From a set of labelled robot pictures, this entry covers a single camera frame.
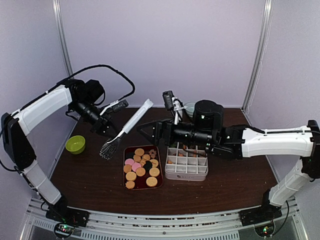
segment table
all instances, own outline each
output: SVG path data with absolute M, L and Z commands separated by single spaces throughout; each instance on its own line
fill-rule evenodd
M 114 114 L 123 126 L 137 108 Z M 151 108 L 138 124 L 170 117 L 164 108 Z M 224 126 L 247 124 L 240 109 L 224 110 Z M 243 160 L 208 157 L 205 181 L 164 178 L 157 189 L 129 191 L 123 186 L 123 151 L 130 146 L 149 145 L 135 129 L 123 139 L 112 160 L 99 156 L 106 138 L 90 132 L 89 123 L 77 123 L 72 136 L 82 135 L 86 149 L 80 155 L 63 151 L 51 181 L 67 197 L 70 207 L 119 214 L 170 215 L 235 210 L 261 204 L 263 193 L 277 184 L 265 156 Z M 159 145 L 163 177 L 167 147 Z

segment white wall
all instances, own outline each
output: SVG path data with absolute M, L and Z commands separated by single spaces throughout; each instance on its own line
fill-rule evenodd
M 267 49 L 262 59 L 249 119 L 259 128 L 291 128 L 315 119 L 320 123 L 320 2 L 274 2 Z M 297 161 L 270 156 L 280 179 Z M 320 184 L 296 194 L 310 240 L 319 239 Z
M 264 0 L 64 0 L 60 1 L 74 71 L 109 64 L 136 85 L 128 98 L 140 106 L 162 92 L 182 101 L 214 100 L 241 107 L 249 84 L 264 12 Z M 111 102 L 130 91 L 107 69 L 96 78 Z
M 12 113 L 65 77 L 51 0 L 0 0 L 0 115 Z M 40 166 L 48 173 L 73 125 L 63 111 L 29 136 Z M 13 163 L 0 143 L 0 159 Z M 0 167 L 0 239 L 16 240 L 32 191 L 16 173 Z

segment green bowl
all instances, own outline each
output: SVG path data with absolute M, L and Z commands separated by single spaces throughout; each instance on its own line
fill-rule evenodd
M 69 138 L 66 141 L 65 149 L 72 154 L 80 154 L 86 148 L 86 139 L 83 136 L 77 135 Z

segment white compartment box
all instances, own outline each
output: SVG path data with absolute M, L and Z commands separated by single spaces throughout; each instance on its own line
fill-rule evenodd
M 171 180 L 204 181 L 208 174 L 208 157 L 206 152 L 182 146 L 168 147 L 165 163 L 165 177 Z

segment wooden table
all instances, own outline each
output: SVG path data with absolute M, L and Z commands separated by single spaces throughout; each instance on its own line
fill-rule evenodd
M 123 126 L 136 108 L 114 115 Z M 151 108 L 139 124 L 170 117 L 164 108 Z M 240 109 L 225 109 L 224 126 L 246 124 Z M 202 182 L 168 180 L 158 189 L 126 190 L 123 186 L 123 152 L 130 146 L 149 145 L 133 129 L 110 161 L 99 156 L 105 137 L 90 132 L 91 125 L 79 122 L 72 136 L 82 135 L 86 149 L 80 155 L 66 150 L 51 178 L 67 197 L 69 206 L 121 214 L 170 215 L 227 211 L 260 205 L 263 193 L 277 184 L 264 156 L 243 160 L 221 160 L 209 156 L 209 172 Z M 159 145 L 163 176 L 167 147 Z

